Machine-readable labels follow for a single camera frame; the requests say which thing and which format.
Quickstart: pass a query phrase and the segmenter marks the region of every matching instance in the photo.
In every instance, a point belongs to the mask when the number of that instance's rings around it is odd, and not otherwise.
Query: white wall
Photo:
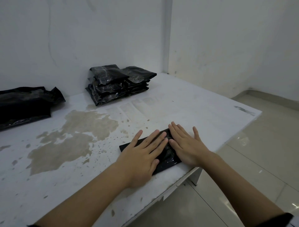
[[[0,90],[84,91],[89,68],[162,71],[164,0],[0,1]]]
[[[249,87],[299,101],[299,1],[291,0]]]
[[[248,89],[289,2],[173,0],[169,73],[229,98]]]

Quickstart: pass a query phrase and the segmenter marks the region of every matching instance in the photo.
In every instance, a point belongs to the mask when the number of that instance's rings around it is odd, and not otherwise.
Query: white tabletop
[[[98,108],[87,93],[68,97],[52,118],[0,132],[0,222],[33,224],[115,162],[140,129],[143,138],[171,121],[190,134],[196,126],[217,151],[260,114],[164,73],[148,91]],[[190,170],[180,163],[123,191],[95,226],[122,226]]]

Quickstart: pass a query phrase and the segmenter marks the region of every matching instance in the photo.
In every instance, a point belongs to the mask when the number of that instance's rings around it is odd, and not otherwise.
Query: tiled floor
[[[237,100],[263,114],[218,154],[286,212],[299,216],[299,112],[245,95]],[[203,171],[154,204],[130,227],[243,226],[230,203]]]

